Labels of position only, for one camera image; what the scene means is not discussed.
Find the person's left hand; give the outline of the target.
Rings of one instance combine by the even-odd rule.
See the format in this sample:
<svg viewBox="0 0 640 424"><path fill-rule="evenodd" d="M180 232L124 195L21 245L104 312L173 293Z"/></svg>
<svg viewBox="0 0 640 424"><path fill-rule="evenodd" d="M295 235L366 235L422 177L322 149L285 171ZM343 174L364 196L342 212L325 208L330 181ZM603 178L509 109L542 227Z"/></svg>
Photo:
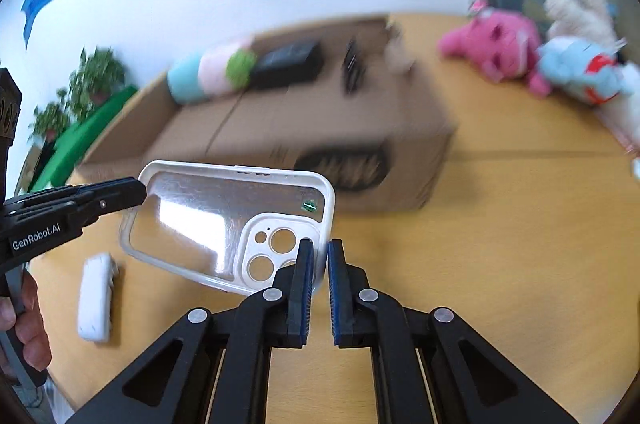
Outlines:
<svg viewBox="0 0 640 424"><path fill-rule="evenodd" d="M1 297L1 331L14 330L24 345L24 360L35 370L43 371L50 366L52 352L39 307L38 285L28 271L23 275L22 300L25 311L17 316L9 297Z"/></svg>

